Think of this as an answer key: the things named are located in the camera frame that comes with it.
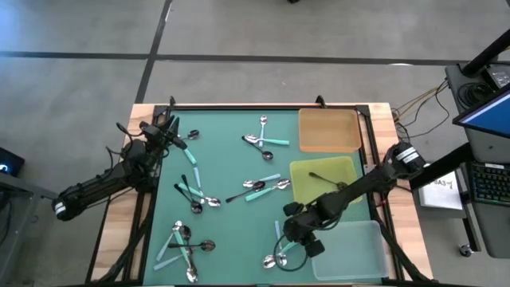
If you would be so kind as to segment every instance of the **black floor line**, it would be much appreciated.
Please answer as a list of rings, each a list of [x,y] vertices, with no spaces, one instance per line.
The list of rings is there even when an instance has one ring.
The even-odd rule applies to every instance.
[[[430,65],[447,66],[468,63],[469,60],[441,59],[386,59],[353,57],[292,57],[292,56],[244,56],[244,55],[185,55],[159,54],[157,61],[200,61],[200,62],[257,62],[257,63],[309,63],[309,64],[356,64],[356,65]],[[510,61],[498,63],[510,64]]]
[[[159,16],[158,28],[156,29],[154,40],[152,41],[151,52],[149,53],[149,58],[147,59],[145,69],[143,70],[142,79],[140,80],[140,85],[138,86],[138,92],[136,92],[135,104],[142,104],[143,99],[145,99],[145,93],[147,91],[147,86],[149,85],[149,79],[151,78],[155,57],[159,49],[159,43],[161,43],[165,25],[167,24],[167,17],[170,14],[171,3],[172,0],[165,0],[163,11],[161,11],[161,16]]]
[[[16,58],[51,58],[51,59],[103,59],[103,60],[145,60],[146,53],[58,53],[58,52],[23,52],[0,51],[0,57]]]

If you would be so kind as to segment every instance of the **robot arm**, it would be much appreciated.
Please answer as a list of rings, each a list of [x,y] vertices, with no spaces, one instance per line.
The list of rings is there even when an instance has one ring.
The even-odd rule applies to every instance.
[[[325,249],[322,243],[316,240],[314,230],[327,230],[328,226],[338,222],[349,202],[361,195],[369,192],[387,195],[396,186],[397,179],[411,179],[419,175],[425,164],[425,160],[410,143],[395,144],[388,150],[380,165],[352,184],[339,191],[323,194],[306,205],[298,202],[286,205],[284,212],[290,218],[284,223],[284,236],[290,242],[299,242],[304,246],[308,257],[321,254]],[[428,281],[412,265],[385,227],[381,226],[381,229],[383,237],[400,258],[411,277],[414,280]]]
[[[178,138],[179,118],[171,116],[160,125],[140,123],[141,133],[147,141],[133,140],[128,131],[117,124],[119,129],[130,137],[130,143],[120,152],[122,161],[102,175],[96,175],[83,183],[67,188],[53,200],[52,208],[58,219],[68,221],[81,214],[92,204],[106,199],[127,187],[138,192],[150,192],[155,183],[152,176],[154,165],[175,146],[186,149],[186,144]]]

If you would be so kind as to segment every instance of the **table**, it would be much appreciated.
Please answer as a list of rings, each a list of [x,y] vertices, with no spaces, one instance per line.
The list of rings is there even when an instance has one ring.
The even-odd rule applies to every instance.
[[[284,108],[288,106],[300,107],[317,107],[317,104],[299,103],[299,104],[243,104],[245,107],[265,106],[270,108]],[[335,106],[354,106],[357,104],[328,104],[330,107]],[[396,131],[394,129],[393,120],[390,113],[389,104],[362,104],[366,105],[370,111],[370,123],[372,130],[375,134],[375,142],[378,148],[379,157],[382,158],[387,149],[397,142]],[[136,104],[131,111],[131,118],[128,125],[128,130],[132,133],[138,132],[139,122],[145,120],[151,122],[152,115],[155,110],[155,104]],[[239,106],[239,104],[177,104],[178,108],[232,108]],[[367,155],[367,162],[371,163],[372,154],[371,146],[368,140],[367,123],[364,118],[360,117],[360,127],[364,142],[364,151]],[[400,182],[400,185],[406,185],[405,182]],[[98,237],[96,245],[95,256],[92,258],[91,269],[89,270],[88,279],[97,279],[104,275],[110,266],[115,262],[118,256],[122,253],[124,247],[127,245],[130,233],[131,224],[134,218],[133,214],[137,198],[143,197],[143,204],[139,204],[138,209],[141,210],[142,216],[147,213],[151,195],[138,195],[134,191],[130,192],[109,204],[108,209],[105,211],[104,222],[102,230]],[[427,277],[432,277],[430,264],[426,253],[425,243],[423,242],[422,232],[419,226],[418,216],[414,207],[412,194],[408,191],[394,190],[390,193],[388,198],[391,208],[391,219],[394,224],[394,232],[400,246],[404,249],[411,261],[424,273]],[[381,208],[379,208],[381,216],[384,215]],[[124,279],[137,278],[139,276],[140,261],[143,252],[143,244],[147,241],[140,242],[131,265],[131,272],[129,276]],[[390,252],[386,251],[386,257],[390,263],[390,278],[395,278],[394,268],[391,268]]]

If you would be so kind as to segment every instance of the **gray floor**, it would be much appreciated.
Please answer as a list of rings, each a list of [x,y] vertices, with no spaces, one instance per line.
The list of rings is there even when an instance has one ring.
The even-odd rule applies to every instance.
[[[0,50],[148,53],[163,0],[0,2]],[[174,0],[160,53],[311,57],[469,59],[508,29],[505,0]],[[510,59],[510,53],[501,58]],[[0,146],[27,159],[23,177],[60,191],[108,165],[119,147],[145,61],[0,58]],[[444,79],[440,66],[190,63],[158,61],[146,103],[384,101],[392,106]],[[448,90],[441,102],[455,113]],[[424,106],[410,134],[444,115]],[[427,160],[464,143],[447,121],[414,144]],[[40,206],[14,282],[83,282],[103,207],[71,222]],[[504,286],[509,260],[485,252],[465,259],[460,219],[419,210],[434,276],[443,282]]]

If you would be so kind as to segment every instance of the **keyboard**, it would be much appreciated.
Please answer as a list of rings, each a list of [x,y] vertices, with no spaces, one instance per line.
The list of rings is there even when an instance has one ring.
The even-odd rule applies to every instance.
[[[475,201],[510,206],[510,167],[487,163],[468,167]]]

